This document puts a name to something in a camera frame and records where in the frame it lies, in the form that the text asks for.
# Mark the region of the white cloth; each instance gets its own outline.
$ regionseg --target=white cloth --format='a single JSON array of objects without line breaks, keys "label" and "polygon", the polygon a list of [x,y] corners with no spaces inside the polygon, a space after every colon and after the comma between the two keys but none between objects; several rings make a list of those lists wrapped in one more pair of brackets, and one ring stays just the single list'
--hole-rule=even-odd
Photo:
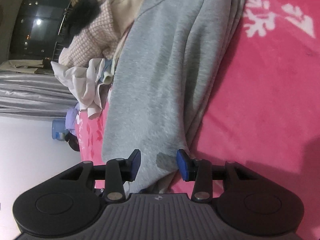
[{"label": "white cloth", "polygon": [[111,2],[114,29],[121,36],[137,18],[142,2],[143,0],[114,0]]},{"label": "white cloth", "polygon": [[87,110],[88,118],[98,117],[102,111],[99,82],[105,66],[105,59],[93,58],[89,61],[88,68],[68,68],[56,62],[51,62],[55,77],[66,87],[78,100],[81,110]]}]

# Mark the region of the round black pad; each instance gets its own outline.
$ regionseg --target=round black pad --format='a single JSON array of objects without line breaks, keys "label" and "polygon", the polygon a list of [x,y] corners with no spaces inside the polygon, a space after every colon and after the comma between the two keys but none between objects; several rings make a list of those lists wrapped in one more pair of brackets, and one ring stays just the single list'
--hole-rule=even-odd
[{"label": "round black pad", "polygon": [[52,193],[41,196],[37,202],[37,209],[45,214],[57,215],[68,211],[73,205],[70,196],[61,193]]},{"label": "round black pad", "polygon": [[100,212],[99,198],[77,181],[42,183],[13,204],[14,218],[23,232],[39,237],[62,237],[88,227]]},{"label": "round black pad", "polygon": [[224,192],[217,200],[220,217],[233,228],[255,236],[277,236],[295,231],[304,207],[286,189],[268,192]]}]

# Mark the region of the black mount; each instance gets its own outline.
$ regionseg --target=black mount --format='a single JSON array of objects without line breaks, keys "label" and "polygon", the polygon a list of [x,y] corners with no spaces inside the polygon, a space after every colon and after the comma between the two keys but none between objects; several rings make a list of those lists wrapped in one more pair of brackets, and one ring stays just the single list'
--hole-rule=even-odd
[{"label": "black mount", "polygon": [[[125,201],[123,184],[134,181],[141,163],[140,150],[128,159],[106,165],[84,161],[20,195],[13,215],[20,231],[34,236],[62,237],[92,225],[109,203]],[[105,179],[105,189],[95,180]]]},{"label": "black mount", "polygon": [[[183,180],[195,181],[191,200],[212,203],[233,228],[255,236],[297,230],[304,214],[303,203],[284,187],[236,162],[218,166],[207,160],[191,160],[182,149],[177,152],[177,163]],[[212,180],[223,181],[224,192],[216,199],[212,199]]]},{"label": "black mount", "polygon": [[[228,228],[228,225],[239,234],[250,236],[249,239],[285,235],[290,236],[284,239],[297,239],[292,238],[292,232],[303,217],[302,201],[294,193],[239,163],[212,165],[207,160],[191,160],[180,149],[177,164],[182,178],[195,181],[191,200],[185,194],[133,194],[126,199],[123,184],[135,180],[140,163],[139,150],[134,150],[128,159],[116,158],[106,165],[93,166],[92,162],[84,161],[23,193],[13,205],[13,215],[23,232],[18,239],[35,239],[29,236],[74,239],[76,234],[102,230],[104,220],[109,221],[109,216],[112,221],[118,221],[108,224],[108,230],[113,228],[115,234],[123,227],[128,228],[129,220],[132,223],[144,221],[145,228],[132,228],[134,232],[147,230],[153,234],[166,218],[176,216],[177,220],[172,223],[182,226],[189,223],[188,216],[199,217],[200,213],[202,222],[195,221],[195,224],[205,228],[200,230],[202,233],[202,230],[209,230],[210,226],[205,227],[208,223],[212,227],[220,224],[221,228]],[[105,188],[95,189],[95,180],[103,179]],[[212,180],[223,181],[224,192],[218,198],[212,198]],[[116,213],[123,215],[113,217]]]}]

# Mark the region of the blue water jug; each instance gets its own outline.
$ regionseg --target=blue water jug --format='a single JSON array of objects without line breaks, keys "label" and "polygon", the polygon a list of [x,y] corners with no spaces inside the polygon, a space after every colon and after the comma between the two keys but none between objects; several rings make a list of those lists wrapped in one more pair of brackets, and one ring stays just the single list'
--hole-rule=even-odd
[{"label": "blue water jug", "polygon": [[52,121],[52,139],[64,141],[64,137],[67,134],[66,119],[54,119]]}]

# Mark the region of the pink blanket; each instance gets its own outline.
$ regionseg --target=pink blanket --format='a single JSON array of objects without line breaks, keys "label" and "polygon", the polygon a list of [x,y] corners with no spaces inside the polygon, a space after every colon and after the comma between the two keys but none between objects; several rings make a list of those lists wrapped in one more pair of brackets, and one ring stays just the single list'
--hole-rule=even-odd
[{"label": "pink blanket", "polygon": [[[247,0],[191,149],[215,164],[235,160],[295,192],[305,205],[297,233],[306,240],[320,238],[319,8],[320,0]],[[106,113],[92,121],[80,114],[82,160],[96,165]],[[179,175],[171,186],[192,188]],[[215,182],[215,195],[221,192]]]}]

